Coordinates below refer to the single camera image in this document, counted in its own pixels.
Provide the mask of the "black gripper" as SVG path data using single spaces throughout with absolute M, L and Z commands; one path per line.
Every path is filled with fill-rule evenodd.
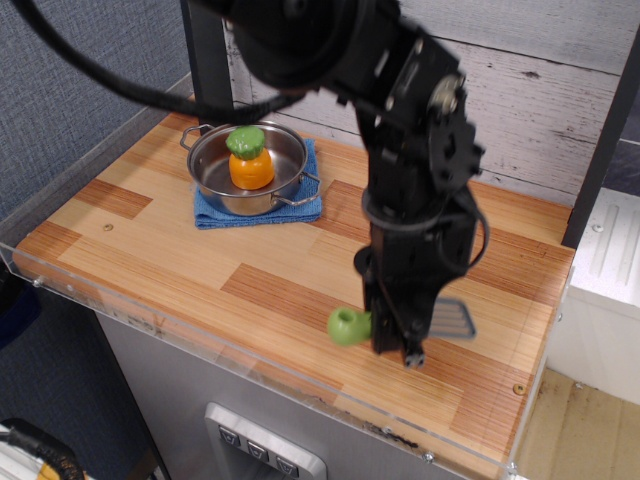
M 371 314 L 373 351 L 400 352 L 406 368 L 421 368 L 442 289 L 471 268 L 476 222 L 457 219 L 428 231 L 371 227 L 371 243 L 355 255 L 363 281 L 364 310 Z

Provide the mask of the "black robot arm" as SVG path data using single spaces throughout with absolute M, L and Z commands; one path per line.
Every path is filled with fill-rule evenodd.
M 368 154 L 371 242 L 355 257 L 375 352 L 419 367 L 436 299 L 482 257 L 487 221 L 468 182 L 482 148 L 458 60 L 396 1 L 206 1 L 251 74 L 277 96 L 217 114 L 248 124 L 325 89 L 352 105 Z

